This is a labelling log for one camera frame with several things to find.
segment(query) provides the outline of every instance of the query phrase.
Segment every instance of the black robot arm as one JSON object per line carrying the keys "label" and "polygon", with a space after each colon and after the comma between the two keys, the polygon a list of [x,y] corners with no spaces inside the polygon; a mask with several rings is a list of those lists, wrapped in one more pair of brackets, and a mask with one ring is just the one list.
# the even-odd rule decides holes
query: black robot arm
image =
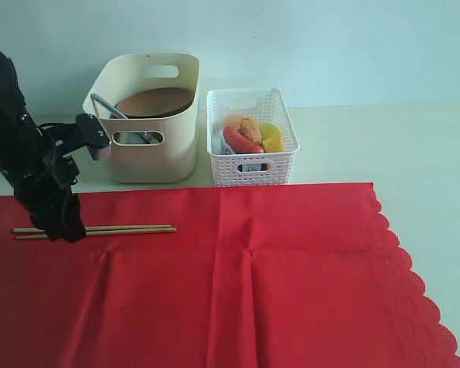
{"label": "black robot arm", "polygon": [[80,201],[71,191],[79,170],[69,156],[83,146],[93,159],[109,155],[110,140],[98,119],[83,113],[73,124],[37,126],[25,108],[12,60],[0,52],[0,172],[51,240],[85,236]]}

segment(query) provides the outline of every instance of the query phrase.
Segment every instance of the white storage bin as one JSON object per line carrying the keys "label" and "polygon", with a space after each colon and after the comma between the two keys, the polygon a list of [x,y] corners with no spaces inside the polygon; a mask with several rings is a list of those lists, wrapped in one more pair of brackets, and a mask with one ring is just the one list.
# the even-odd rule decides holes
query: white storage bin
{"label": "white storage bin", "polygon": [[[166,73],[166,66],[177,68],[174,75]],[[170,117],[114,119],[108,110],[90,98],[96,93],[115,106],[128,96],[161,87],[193,91],[191,106]],[[188,54],[127,54],[106,64],[85,98],[84,111],[97,116],[110,136],[109,167],[116,181],[176,182],[186,178],[196,164],[198,102],[199,61],[196,57]],[[163,141],[156,145],[121,144],[114,135],[122,132],[157,132]]]}
{"label": "white storage bin", "polygon": [[[294,155],[299,149],[281,92],[274,88],[212,90],[208,93],[208,153],[217,186],[287,184]],[[223,120],[231,115],[254,117],[258,123],[273,123],[281,131],[284,152],[225,155],[222,152]],[[242,171],[261,165],[264,171]]]}

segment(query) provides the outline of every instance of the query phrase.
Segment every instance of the white wall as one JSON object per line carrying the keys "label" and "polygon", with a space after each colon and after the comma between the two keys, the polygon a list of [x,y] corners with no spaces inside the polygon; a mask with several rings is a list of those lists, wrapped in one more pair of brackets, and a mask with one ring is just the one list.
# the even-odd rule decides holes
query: white wall
{"label": "white wall", "polygon": [[460,100],[460,0],[1,0],[0,49],[38,114],[80,112],[108,60],[157,51],[198,56],[203,93],[279,87],[290,107]]}

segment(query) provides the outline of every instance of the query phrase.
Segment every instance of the round wooden lid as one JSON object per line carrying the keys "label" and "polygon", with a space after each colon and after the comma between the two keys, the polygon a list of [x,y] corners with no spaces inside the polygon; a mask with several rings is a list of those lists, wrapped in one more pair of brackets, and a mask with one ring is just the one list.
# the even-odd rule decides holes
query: round wooden lid
{"label": "round wooden lid", "polygon": [[145,90],[120,101],[116,108],[131,119],[170,117],[192,104],[194,93],[178,87]]}

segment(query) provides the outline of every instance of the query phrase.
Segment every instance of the white table surface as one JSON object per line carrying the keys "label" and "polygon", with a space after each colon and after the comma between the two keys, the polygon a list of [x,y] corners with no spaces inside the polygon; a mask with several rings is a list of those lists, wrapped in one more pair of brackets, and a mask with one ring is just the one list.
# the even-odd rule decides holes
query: white table surface
{"label": "white table surface", "polygon": [[[456,335],[460,355],[460,103],[292,109],[290,115],[301,144],[291,182],[375,183],[382,213]],[[74,154],[80,168],[74,190],[212,186],[204,113],[199,129],[198,162],[188,179],[119,184],[82,149]],[[11,193],[0,176],[0,195]]]}

